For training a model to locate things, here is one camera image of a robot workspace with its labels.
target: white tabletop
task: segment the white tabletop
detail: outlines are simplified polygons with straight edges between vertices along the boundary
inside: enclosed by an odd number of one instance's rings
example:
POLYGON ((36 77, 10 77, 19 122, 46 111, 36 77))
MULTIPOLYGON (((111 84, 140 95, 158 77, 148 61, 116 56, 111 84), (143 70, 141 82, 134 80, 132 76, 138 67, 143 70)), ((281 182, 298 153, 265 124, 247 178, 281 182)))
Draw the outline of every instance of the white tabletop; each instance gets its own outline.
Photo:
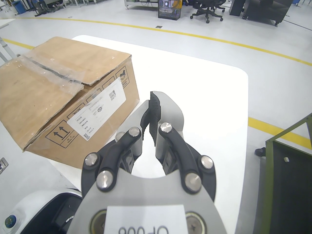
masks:
POLYGON ((15 19, 0 19, 0 29, 6 27, 13 20, 15 19))
MULTIPOLYGON (((241 69, 212 61, 122 42, 78 36, 73 38, 132 54, 140 104, 150 91, 166 93, 184 114, 184 139, 215 163, 215 206, 228 234, 234 234, 245 172, 248 121, 248 77, 241 69)), ((51 161, 80 188, 80 170, 51 161)), ((155 158, 154 143, 145 132, 142 155, 132 174, 164 175, 155 158)))

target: caster wheel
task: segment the caster wheel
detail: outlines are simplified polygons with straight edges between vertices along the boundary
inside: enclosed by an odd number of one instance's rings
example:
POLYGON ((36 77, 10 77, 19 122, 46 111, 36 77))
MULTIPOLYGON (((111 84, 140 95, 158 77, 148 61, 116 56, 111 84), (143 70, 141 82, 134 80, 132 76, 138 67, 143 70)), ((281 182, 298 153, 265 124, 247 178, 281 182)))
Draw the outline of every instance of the caster wheel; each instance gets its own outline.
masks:
POLYGON ((254 151, 254 154, 255 154, 256 156, 259 156, 259 157, 265 156, 265 147, 256 149, 256 150, 254 151))

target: blue bin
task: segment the blue bin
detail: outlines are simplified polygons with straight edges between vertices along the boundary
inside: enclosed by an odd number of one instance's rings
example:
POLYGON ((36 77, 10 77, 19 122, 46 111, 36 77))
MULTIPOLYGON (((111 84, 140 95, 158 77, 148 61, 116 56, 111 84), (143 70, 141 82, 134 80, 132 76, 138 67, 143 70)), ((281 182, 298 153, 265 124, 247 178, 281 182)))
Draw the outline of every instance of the blue bin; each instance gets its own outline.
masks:
POLYGON ((15 7, 15 9, 18 11, 19 14, 26 12, 21 1, 14 1, 14 2, 12 2, 12 5, 15 7))

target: yellow floor line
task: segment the yellow floor line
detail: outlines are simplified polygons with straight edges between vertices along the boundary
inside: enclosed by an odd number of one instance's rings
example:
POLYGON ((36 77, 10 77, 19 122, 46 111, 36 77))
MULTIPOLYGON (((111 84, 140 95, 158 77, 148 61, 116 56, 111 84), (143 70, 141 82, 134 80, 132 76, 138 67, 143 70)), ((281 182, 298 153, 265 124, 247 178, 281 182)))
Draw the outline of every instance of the yellow floor line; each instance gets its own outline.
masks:
MULTIPOLYGON (((26 44, 23 44, 23 43, 19 43, 19 42, 16 42, 16 41, 12 41, 12 40, 9 40, 9 39, 3 38, 3 40, 5 42, 7 42, 7 43, 10 43, 10 44, 13 44, 13 45, 17 45, 17 46, 21 46, 21 47, 24 47, 24 48, 27 48, 27 49, 34 48, 34 46, 29 46, 29 45, 26 45, 26 44)), ((248 117, 248 126, 252 127, 252 128, 255 128, 257 130, 261 130, 261 131, 263 131, 265 133, 271 134, 272 136, 275 136, 276 134, 278 134, 278 133, 280 133, 280 132, 282 132, 284 130, 282 128, 273 126, 271 124, 268 124, 266 122, 263 122, 263 121, 260 121, 258 119, 251 118, 251 117, 248 117)), ((312 149, 310 140, 308 138, 300 136, 298 134, 290 132, 290 133, 284 135, 282 138, 285 139, 285 140, 288 140, 288 141, 290 141, 292 143, 295 143, 297 145, 301 145, 303 147, 312 149)))
POLYGON ((107 24, 107 25, 115 25, 115 26, 129 27, 129 28, 139 28, 139 29, 146 29, 146 30, 152 30, 152 31, 166 32, 166 33, 178 34, 178 35, 189 36, 189 37, 194 37, 194 38, 202 38, 202 39, 217 41, 217 42, 221 42, 221 43, 225 43, 225 44, 231 44, 231 45, 235 45, 235 46, 239 46, 239 47, 244 47, 244 48, 248 48, 248 49, 253 49, 253 50, 256 50, 256 51, 265 52, 265 53, 276 55, 276 56, 280 56, 280 57, 283 57, 283 58, 286 58, 286 59, 294 60, 294 61, 303 63, 303 64, 308 65, 308 66, 312 66, 312 63, 307 62, 305 60, 294 58, 294 57, 291 57, 291 56, 288 56, 288 55, 285 55, 285 54, 282 54, 282 53, 278 53, 278 52, 274 52, 274 51, 258 48, 258 47, 255 47, 255 46, 249 46, 249 45, 245 45, 245 44, 241 44, 241 43, 237 43, 237 42, 232 42, 232 41, 227 41, 227 40, 219 39, 219 38, 206 37, 206 36, 195 35, 195 34, 190 34, 190 33, 184 33, 184 32, 172 31, 172 30, 165 30, 165 29, 160 29, 160 28, 149 28, 149 27, 128 25, 128 24, 122 24, 122 23, 114 23, 114 22, 107 22, 107 21, 97 21, 97 20, 82 20, 82 19, 65 19, 65 18, 48 18, 48 17, 40 17, 40 18, 21 17, 21 18, 17 18, 17 19, 50 19, 50 20, 81 21, 81 22, 100 23, 100 24, 107 24))
POLYGON ((34 46, 29 46, 29 45, 26 45, 26 44, 23 44, 23 43, 19 43, 19 42, 13 41, 13 40, 9 40, 9 39, 6 39, 6 38, 3 38, 3 41, 5 41, 7 43, 10 43, 10 44, 13 44, 13 45, 16 45, 16 46, 27 48, 29 50, 31 50, 32 48, 35 48, 34 46))

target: cardboard box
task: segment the cardboard box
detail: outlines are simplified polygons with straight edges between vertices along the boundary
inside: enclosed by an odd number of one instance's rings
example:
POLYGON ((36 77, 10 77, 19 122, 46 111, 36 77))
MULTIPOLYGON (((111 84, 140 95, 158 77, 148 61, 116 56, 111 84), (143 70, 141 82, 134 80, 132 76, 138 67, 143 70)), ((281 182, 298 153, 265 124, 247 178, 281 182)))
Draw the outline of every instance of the cardboard box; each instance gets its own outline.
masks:
POLYGON ((0 120, 15 142, 73 167, 138 102, 127 53, 55 37, 0 67, 0 120))

